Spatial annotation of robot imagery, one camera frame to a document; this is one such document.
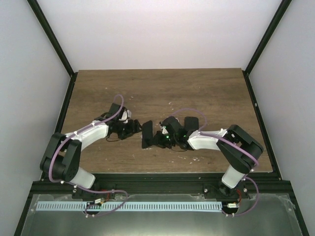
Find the black phone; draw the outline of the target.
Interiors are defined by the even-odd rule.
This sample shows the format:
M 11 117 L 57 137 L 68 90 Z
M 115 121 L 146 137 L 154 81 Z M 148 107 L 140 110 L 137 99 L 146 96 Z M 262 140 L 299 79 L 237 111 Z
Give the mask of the black phone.
M 151 120 L 142 125 L 142 148 L 146 149 L 153 145 L 153 122 Z

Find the black phone case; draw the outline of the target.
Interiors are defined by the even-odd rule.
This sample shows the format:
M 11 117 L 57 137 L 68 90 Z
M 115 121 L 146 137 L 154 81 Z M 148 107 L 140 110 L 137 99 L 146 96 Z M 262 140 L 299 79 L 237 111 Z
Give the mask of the black phone case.
M 186 130 L 198 130 L 199 119 L 197 117 L 185 117 L 184 127 Z

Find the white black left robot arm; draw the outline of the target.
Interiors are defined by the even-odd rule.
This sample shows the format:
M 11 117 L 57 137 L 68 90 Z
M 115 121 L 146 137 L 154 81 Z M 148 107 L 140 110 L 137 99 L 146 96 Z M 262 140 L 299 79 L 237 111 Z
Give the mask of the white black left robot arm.
M 67 133 L 54 133 L 40 162 L 40 170 L 51 182 L 68 182 L 83 187 L 83 192 L 94 199 L 100 194 L 100 185 L 95 176 L 80 167 L 81 152 L 94 142 L 109 138 L 115 133 L 124 140 L 141 132 L 142 126 L 131 119 L 131 111 L 112 103 L 108 112 L 95 118 L 87 126 Z

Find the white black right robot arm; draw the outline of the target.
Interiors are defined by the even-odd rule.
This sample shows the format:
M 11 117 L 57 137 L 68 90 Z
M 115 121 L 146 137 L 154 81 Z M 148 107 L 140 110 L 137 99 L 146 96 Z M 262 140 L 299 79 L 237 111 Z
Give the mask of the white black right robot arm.
M 219 131 L 202 131 L 199 119 L 185 117 L 184 125 L 170 116 L 160 123 L 161 130 L 152 140 L 160 148 L 178 146 L 181 150 L 217 150 L 229 163 L 218 184 L 219 193 L 230 198 L 236 193 L 236 186 L 245 176 L 258 166 L 258 160 L 264 152 L 263 146 L 238 125 Z

